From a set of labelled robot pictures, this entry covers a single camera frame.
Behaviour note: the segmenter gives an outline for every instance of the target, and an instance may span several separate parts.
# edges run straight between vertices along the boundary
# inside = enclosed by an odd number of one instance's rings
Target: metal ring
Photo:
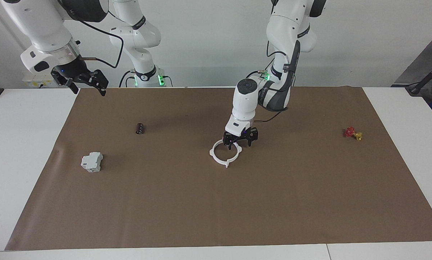
[[[226,168],[228,168],[229,167],[229,163],[235,161],[238,158],[239,154],[242,152],[242,148],[237,143],[233,143],[233,145],[235,146],[235,148],[237,148],[237,154],[233,158],[231,158],[231,159],[229,159],[227,161],[223,161],[223,160],[217,158],[216,154],[214,154],[214,149],[216,149],[216,147],[218,145],[223,144],[223,143],[224,143],[223,140],[218,140],[214,144],[213,148],[211,150],[209,150],[209,155],[211,155],[217,163],[225,165]]]

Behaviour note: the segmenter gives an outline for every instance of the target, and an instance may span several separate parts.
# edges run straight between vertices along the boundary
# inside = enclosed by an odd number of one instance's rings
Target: white wall
[[[265,57],[270,0],[140,0],[140,4],[163,36],[160,46],[150,50],[155,63],[177,86],[234,85],[270,61]],[[5,18],[1,6],[0,15]],[[109,30],[119,24],[108,16],[96,26]],[[66,26],[82,41],[83,56],[116,60],[118,49],[107,36],[75,21],[66,21]],[[327,9],[311,26],[319,42],[312,53],[301,54],[296,85],[389,87],[432,40],[432,0],[328,0]],[[5,41],[0,33],[0,51],[5,52],[0,56],[1,78],[6,78],[2,68],[23,67],[15,54],[20,50],[2,46]],[[132,68],[126,55],[117,70],[95,61],[88,65],[102,69],[111,87]],[[12,80],[20,86],[18,79]]]

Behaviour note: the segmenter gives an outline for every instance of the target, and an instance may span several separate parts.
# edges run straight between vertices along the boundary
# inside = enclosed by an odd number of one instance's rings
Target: brown mat
[[[432,241],[432,209],[362,89],[295,87],[225,169],[209,150],[232,93],[82,89],[6,250]],[[80,166],[93,151],[100,173]]]

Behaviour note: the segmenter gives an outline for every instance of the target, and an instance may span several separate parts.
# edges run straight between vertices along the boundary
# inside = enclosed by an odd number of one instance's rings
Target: small black cylinder
[[[135,133],[138,135],[142,135],[144,133],[144,125],[141,123],[138,123],[137,127],[135,129]]]

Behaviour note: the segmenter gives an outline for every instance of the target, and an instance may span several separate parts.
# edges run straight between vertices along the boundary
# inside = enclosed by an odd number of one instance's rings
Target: green light
[[[160,86],[165,85],[165,81],[163,80],[163,77],[161,75],[158,75],[158,80],[160,81]]]

